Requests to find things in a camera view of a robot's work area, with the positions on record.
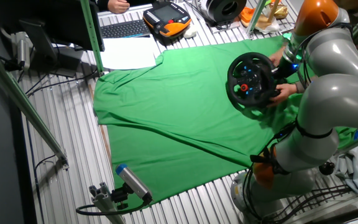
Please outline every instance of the black steering wheel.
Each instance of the black steering wheel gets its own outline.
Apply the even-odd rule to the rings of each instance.
[[[257,52],[236,58],[227,72],[227,95],[231,102],[245,107],[267,106],[269,98],[277,95],[274,68],[268,57]]]

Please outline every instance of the orange controller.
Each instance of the orange controller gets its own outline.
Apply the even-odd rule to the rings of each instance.
[[[156,34],[164,37],[176,37],[191,22],[190,15],[172,2],[158,2],[153,8],[143,12],[143,19]]]

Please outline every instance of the black keyboard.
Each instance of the black keyboard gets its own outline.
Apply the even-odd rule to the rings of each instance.
[[[103,38],[142,37],[150,35],[150,30],[143,19],[104,26],[101,29]]]

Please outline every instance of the white paper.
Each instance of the white paper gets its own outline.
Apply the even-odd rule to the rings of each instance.
[[[155,66],[152,37],[103,39],[101,58],[104,68],[130,70]]]

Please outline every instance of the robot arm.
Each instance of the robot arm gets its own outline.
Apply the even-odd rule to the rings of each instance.
[[[306,89],[291,133],[254,159],[249,187],[243,188],[242,195],[232,191],[240,209],[245,209],[245,201],[253,201],[263,216],[275,211],[268,208],[276,200],[310,192],[314,168],[324,164],[339,145],[335,127],[358,128],[358,51],[350,30],[337,27],[348,22],[347,12],[332,0],[304,1],[273,75],[285,78],[294,73],[298,49],[307,43],[304,59],[320,78]],[[239,176],[232,189],[242,183],[244,178]]]
[[[306,44],[318,32],[340,24],[348,24],[347,12],[339,8],[332,0],[308,0],[302,5],[291,40],[283,52],[277,78],[286,78],[296,72],[293,64],[298,63],[297,55],[301,45]]]

